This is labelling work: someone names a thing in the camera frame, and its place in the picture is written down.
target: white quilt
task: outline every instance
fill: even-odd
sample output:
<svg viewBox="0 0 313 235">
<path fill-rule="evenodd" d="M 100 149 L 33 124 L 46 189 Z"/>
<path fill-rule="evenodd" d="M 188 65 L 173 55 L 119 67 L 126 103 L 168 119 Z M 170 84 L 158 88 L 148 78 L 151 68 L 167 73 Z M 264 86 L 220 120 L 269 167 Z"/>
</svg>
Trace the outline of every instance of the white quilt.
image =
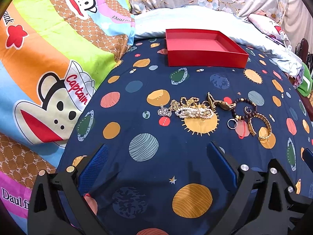
<svg viewBox="0 0 313 235">
<path fill-rule="evenodd" d="M 188 5 L 181 8 L 161 8 L 136 15 L 135 38 L 165 37 L 166 29 L 217 30 L 238 44 L 250 46 L 271 55 L 279 68 L 296 77 L 302 61 L 292 52 L 269 40 L 253 24 L 224 11 L 215 11 L 202 6 Z"/>
</svg>

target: red box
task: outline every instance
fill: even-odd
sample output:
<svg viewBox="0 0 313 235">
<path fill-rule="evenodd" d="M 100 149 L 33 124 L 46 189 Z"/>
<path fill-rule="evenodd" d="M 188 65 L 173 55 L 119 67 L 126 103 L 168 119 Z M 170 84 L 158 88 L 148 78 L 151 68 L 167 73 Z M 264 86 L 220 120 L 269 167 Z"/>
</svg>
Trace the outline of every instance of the red box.
<svg viewBox="0 0 313 235">
<path fill-rule="evenodd" d="M 245 68 L 249 55 L 220 31 L 167 29 L 169 66 Z"/>
</svg>

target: blue gripper pad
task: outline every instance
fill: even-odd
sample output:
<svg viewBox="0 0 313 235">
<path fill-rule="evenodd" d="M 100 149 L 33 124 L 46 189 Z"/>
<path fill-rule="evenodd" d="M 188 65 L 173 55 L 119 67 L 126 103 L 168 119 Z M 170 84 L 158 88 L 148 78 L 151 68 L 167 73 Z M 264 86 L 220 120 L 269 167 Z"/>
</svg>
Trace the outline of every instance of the blue gripper pad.
<svg viewBox="0 0 313 235">
<path fill-rule="evenodd" d="M 103 144 L 79 176 L 77 190 L 80 195 L 88 193 L 108 160 L 108 147 Z"/>
<path fill-rule="evenodd" d="M 306 165 L 308 165 L 310 170 L 313 172 L 313 153 L 308 148 L 306 148 L 302 153 L 302 158 L 306 162 Z"/>
<path fill-rule="evenodd" d="M 213 142 L 207 146 L 208 157 L 220 177 L 226 190 L 234 194 L 237 191 L 237 174 L 227 162 L 224 153 Z"/>
</svg>

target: silver ring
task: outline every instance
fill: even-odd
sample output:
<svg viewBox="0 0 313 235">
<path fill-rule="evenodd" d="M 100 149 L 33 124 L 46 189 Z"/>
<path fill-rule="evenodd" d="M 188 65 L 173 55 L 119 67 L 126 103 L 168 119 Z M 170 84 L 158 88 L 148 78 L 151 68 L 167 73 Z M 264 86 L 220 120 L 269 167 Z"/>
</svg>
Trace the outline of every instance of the silver ring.
<svg viewBox="0 0 313 235">
<path fill-rule="evenodd" d="M 252 110 L 251 110 L 251 108 L 250 108 L 250 107 L 245 106 L 245 108 L 244 108 L 244 112 L 245 112 L 247 115 L 249 115 L 249 114 L 251 114 L 251 113 L 252 113 Z"/>
<path fill-rule="evenodd" d="M 229 122 L 230 122 L 230 121 L 234 121 L 234 122 L 235 122 L 235 127 L 234 127 L 234 128 L 232 128 L 232 127 L 229 126 Z M 228 128 L 229 128 L 229 129 L 232 129 L 232 130 L 236 129 L 236 128 L 237 128 L 237 125 L 238 125 L 238 120 L 235 119 L 235 118 L 229 119 L 228 122 L 227 122 Z"/>
</svg>

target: red star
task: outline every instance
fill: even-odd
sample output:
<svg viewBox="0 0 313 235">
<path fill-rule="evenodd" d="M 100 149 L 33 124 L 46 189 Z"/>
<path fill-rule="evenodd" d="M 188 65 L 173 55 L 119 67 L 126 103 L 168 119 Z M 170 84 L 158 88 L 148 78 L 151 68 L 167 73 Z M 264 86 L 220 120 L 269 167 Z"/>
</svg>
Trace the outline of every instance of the red star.
<svg viewBox="0 0 313 235">
<path fill-rule="evenodd" d="M 24 31 L 23 26 L 8 26 L 6 48 L 15 47 L 16 49 L 20 49 L 23 46 L 24 38 L 27 36 L 28 33 Z"/>
</svg>

